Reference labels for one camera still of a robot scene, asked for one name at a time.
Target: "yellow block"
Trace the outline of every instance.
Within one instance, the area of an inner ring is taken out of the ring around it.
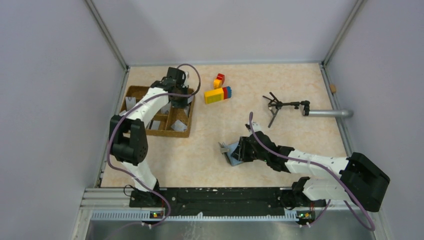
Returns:
[[[211,104],[224,99],[224,91],[222,88],[205,91],[204,92],[204,103]]]
[[[213,80],[213,89],[219,89],[222,86],[223,86],[223,81],[219,79]]]

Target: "red block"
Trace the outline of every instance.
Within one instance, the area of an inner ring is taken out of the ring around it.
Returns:
[[[218,73],[218,76],[216,76],[216,79],[222,80],[222,84],[225,82],[225,75],[222,73]]]
[[[226,87],[223,87],[222,88],[222,91],[224,92],[224,99],[227,99],[228,98],[228,90],[227,90],[227,88]]]

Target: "white cable clip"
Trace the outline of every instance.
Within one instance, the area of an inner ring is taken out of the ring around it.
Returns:
[[[314,175],[311,169],[311,158],[312,158],[311,156],[307,158],[307,169],[309,170],[310,174]]]

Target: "beige floor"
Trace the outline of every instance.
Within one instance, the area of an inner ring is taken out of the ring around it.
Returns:
[[[252,64],[197,65],[202,78],[196,96],[189,138],[147,136],[147,161],[161,187],[286,187],[299,175],[276,172],[264,162],[254,161],[231,167],[220,154],[218,142],[227,144],[247,136],[245,124],[249,112],[261,124],[263,132],[277,145],[294,147],[303,152],[323,156],[345,156],[343,143],[334,118],[303,117],[300,110],[285,107],[278,113],[271,128],[272,117],[262,95],[274,95],[282,102],[309,100],[311,109],[331,109],[330,100],[318,64]],[[132,67],[127,88],[150,86],[166,74],[167,66]],[[189,71],[191,88],[197,77]],[[203,92],[213,89],[218,73],[225,74],[225,86],[232,89],[232,98],[205,104]],[[112,163],[123,167],[113,159]],[[102,187],[134,184],[124,173],[106,167]]]

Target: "small wooden piece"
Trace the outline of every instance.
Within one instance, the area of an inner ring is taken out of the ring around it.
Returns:
[[[332,94],[335,94],[335,93],[337,92],[336,85],[334,85],[334,84],[330,84],[330,92],[331,92]]]

